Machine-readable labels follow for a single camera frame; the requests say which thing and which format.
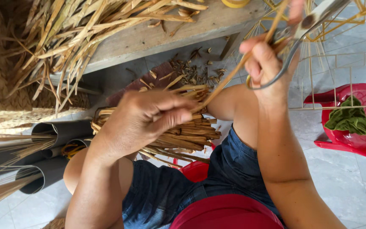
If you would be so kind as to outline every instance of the blue denim shorts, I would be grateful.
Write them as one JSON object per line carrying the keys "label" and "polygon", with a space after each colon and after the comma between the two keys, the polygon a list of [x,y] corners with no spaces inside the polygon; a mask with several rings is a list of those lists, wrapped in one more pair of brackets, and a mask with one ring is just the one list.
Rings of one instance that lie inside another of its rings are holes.
{"label": "blue denim shorts", "polygon": [[125,228],[169,228],[175,217],[197,200],[241,194],[258,200],[279,218],[263,183],[257,152],[231,130],[210,157],[208,177],[191,182],[179,170],[134,161],[131,187],[122,202]]}

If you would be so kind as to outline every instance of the wooden board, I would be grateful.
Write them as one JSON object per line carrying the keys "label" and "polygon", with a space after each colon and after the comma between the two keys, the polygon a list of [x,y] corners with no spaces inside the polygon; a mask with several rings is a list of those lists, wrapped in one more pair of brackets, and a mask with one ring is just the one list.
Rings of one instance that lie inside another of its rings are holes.
{"label": "wooden board", "polygon": [[[205,0],[207,10],[193,17],[170,37],[180,22],[165,22],[167,34],[160,27],[148,28],[152,21],[120,31],[104,40],[94,53],[84,73],[135,60],[185,45],[249,30],[265,13],[264,2],[251,0],[244,8],[229,8],[221,0]],[[177,15],[177,9],[168,13]]]}

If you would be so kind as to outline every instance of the green cloth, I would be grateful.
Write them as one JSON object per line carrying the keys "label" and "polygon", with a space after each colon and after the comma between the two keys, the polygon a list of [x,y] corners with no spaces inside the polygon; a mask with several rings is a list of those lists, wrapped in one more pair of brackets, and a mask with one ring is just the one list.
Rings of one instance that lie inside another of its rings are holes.
{"label": "green cloth", "polygon": [[[361,102],[352,96],[354,106]],[[351,106],[351,96],[341,106]],[[350,134],[366,135],[366,116],[363,108],[343,108],[330,112],[329,120],[324,125],[329,130],[348,130]]]}

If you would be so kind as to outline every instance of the pvc pipe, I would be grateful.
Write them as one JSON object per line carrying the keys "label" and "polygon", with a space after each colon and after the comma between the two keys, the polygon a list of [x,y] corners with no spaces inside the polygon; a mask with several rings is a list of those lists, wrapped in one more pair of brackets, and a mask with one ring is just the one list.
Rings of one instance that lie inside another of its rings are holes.
{"label": "pvc pipe", "polygon": [[[24,186],[20,189],[20,191],[25,194],[33,194],[63,179],[64,169],[66,168],[67,162],[68,161],[65,157],[58,156],[52,159],[33,163],[32,165],[35,167],[35,170],[37,169],[39,172],[41,172],[43,177]],[[20,169],[18,171],[15,178],[16,180],[23,178],[21,173],[25,169],[28,168]]]}
{"label": "pvc pipe", "polygon": [[70,140],[68,143],[66,143],[66,145],[74,142],[78,145],[85,145],[86,147],[89,147],[91,144],[91,141],[87,141],[86,139],[92,139],[92,138],[94,138],[94,135],[84,137],[84,138],[75,138],[75,139]]}
{"label": "pvc pipe", "polygon": [[51,148],[65,145],[69,140],[93,135],[91,121],[88,119],[38,123],[32,129],[32,134],[52,132],[57,134],[57,139]]}
{"label": "pvc pipe", "polygon": [[63,148],[63,146],[58,146],[58,147],[51,148],[51,149],[44,149],[41,151],[41,153],[46,159],[51,159],[51,158],[60,156],[62,148]]}
{"label": "pvc pipe", "polygon": [[[0,152],[0,165],[3,165],[7,161],[16,158],[12,153],[16,152],[18,150],[21,150],[21,149],[24,149],[24,148],[14,149],[14,150],[7,150],[7,151]],[[41,161],[41,160],[44,160],[44,159],[45,158],[43,157],[42,153],[40,151],[38,151],[38,152],[35,152],[31,155],[28,155],[28,156],[20,159],[19,161],[15,162],[11,166],[29,165],[29,164],[33,164],[35,162],[38,162],[38,161]],[[5,168],[0,168],[0,175],[8,172],[8,171],[4,171],[4,169]]]}

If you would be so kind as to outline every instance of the scissors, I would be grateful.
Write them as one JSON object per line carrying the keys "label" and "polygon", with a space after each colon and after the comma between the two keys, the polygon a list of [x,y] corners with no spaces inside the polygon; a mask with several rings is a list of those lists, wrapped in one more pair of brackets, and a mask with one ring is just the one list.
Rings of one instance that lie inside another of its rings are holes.
{"label": "scissors", "polygon": [[267,84],[261,85],[259,88],[250,86],[251,76],[248,75],[245,85],[250,90],[259,90],[272,85],[279,80],[289,68],[298,47],[306,38],[306,35],[318,28],[328,17],[338,12],[341,8],[346,6],[350,0],[324,0],[320,3],[309,15],[307,15],[300,23],[289,25],[282,29],[277,29],[272,37],[271,44],[283,41],[290,38],[290,44],[293,46],[290,49],[289,55],[282,65],[279,73]]}

